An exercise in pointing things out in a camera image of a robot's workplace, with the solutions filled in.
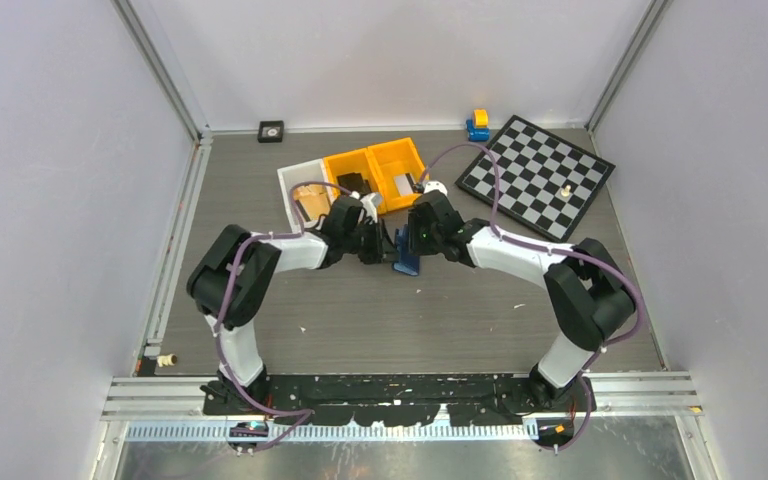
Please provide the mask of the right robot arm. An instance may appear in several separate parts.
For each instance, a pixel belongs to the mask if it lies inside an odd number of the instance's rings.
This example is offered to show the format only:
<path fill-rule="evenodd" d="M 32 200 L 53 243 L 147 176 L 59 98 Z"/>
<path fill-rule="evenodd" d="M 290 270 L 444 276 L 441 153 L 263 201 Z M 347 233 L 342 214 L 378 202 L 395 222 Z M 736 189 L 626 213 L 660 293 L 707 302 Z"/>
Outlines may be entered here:
<path fill-rule="evenodd" d="M 408 229 L 414 255 L 441 254 L 547 292 L 560 332 L 528 378 L 532 400 L 544 410 L 556 410 L 570 398 L 574 380 L 626 320 L 641 312 L 640 292 L 594 239 L 551 243 L 512 234 L 487 220 L 466 221 L 441 191 L 416 199 Z"/>

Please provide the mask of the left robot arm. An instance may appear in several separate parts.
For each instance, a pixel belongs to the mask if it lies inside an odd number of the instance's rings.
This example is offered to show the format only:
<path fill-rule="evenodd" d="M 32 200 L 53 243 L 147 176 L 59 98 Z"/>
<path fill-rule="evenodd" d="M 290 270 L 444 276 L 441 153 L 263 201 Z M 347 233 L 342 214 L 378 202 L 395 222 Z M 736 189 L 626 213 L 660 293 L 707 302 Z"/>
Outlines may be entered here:
<path fill-rule="evenodd" d="M 355 255 L 379 264 L 395 254 L 377 214 L 377 193 L 341 195 L 312 228 L 296 233 L 250 232 L 227 225 L 191 273 L 186 292 L 218 340 L 220 378 L 240 412 L 258 412 L 267 398 L 265 363 L 254 319 L 273 277 L 294 270 L 321 270 Z"/>

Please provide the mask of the blue leather card holder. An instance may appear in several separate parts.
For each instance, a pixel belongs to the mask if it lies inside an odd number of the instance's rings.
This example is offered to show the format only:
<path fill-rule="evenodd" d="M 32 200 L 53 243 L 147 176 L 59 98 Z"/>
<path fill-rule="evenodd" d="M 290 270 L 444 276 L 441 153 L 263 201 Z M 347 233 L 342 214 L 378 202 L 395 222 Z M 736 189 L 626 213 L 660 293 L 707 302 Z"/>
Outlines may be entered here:
<path fill-rule="evenodd" d="M 412 254 L 409 249 L 409 228 L 405 224 L 395 232 L 395 246 L 397 250 L 396 261 L 392 264 L 392 270 L 404 275 L 416 277 L 420 274 L 420 257 Z"/>

